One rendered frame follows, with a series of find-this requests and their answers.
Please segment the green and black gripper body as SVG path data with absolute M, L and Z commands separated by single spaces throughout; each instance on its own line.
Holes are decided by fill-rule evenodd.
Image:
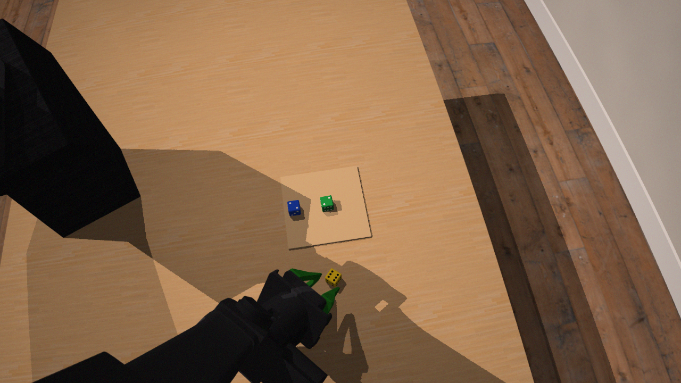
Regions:
M 331 313 L 322 311 L 327 303 L 326 299 L 292 271 L 286 271 L 283 277 L 279 275 L 278 269 L 270 272 L 257 302 L 265 302 L 262 307 L 280 325 L 283 337 L 281 346 L 308 326 L 300 343 L 311 349 L 333 318 Z

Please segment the blue die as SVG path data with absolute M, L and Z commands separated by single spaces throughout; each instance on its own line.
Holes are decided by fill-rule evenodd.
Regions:
M 299 203 L 298 199 L 296 199 L 295 201 L 288 201 L 287 205 L 288 205 L 289 216 L 301 215 L 300 203 Z

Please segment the dark green die with grey pips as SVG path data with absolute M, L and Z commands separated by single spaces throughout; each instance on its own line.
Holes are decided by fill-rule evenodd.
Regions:
M 321 197 L 320 203 L 322 207 L 322 212 L 334 210 L 333 197 L 331 195 Z

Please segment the yellow die with black pips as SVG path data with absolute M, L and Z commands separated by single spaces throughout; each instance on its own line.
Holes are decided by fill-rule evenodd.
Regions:
M 334 286 L 334 288 L 336 288 L 341 279 L 342 274 L 338 271 L 335 271 L 333 268 L 331 268 L 330 271 L 325 276 L 325 281 L 330 285 Z

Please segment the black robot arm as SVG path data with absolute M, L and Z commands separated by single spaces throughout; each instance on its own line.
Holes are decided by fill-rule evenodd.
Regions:
M 0 59 L 0 168 L 9 163 L 10 67 Z M 280 325 L 262 304 L 223 299 L 197 325 L 129 363 L 102 352 L 32 383 L 231 383 L 238 372 L 251 383 L 323 383 L 327 374 L 296 347 L 308 326 L 281 346 Z

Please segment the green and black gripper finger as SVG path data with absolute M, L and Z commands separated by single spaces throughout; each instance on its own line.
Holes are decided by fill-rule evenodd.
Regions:
M 290 269 L 289 271 L 292 271 L 298 276 L 301 280 L 303 281 L 308 281 L 306 284 L 308 284 L 311 288 L 313 285 L 319 281 L 320 277 L 322 276 L 321 272 L 307 272 L 307 271 L 300 271 L 297 269 Z
M 331 289 L 330 291 L 328 291 L 328 292 L 326 292 L 326 293 L 324 293 L 324 294 L 321 294 L 321 296 L 322 296 L 323 298 L 325 298 L 325 299 L 326 299 L 326 302 L 327 302 L 326 305 L 325 305 L 325 307 L 324 307 L 324 309 L 322 310 L 322 311 L 324 311 L 326 314 L 328 314 L 328 313 L 330 312 L 331 308 L 333 307 L 333 304 L 334 304 L 334 297 L 335 297 L 336 294 L 338 293 L 339 289 L 340 289 L 339 287 L 338 287 L 338 288 L 334 288 L 334 289 Z M 334 294 L 335 294 L 335 296 L 334 296 Z

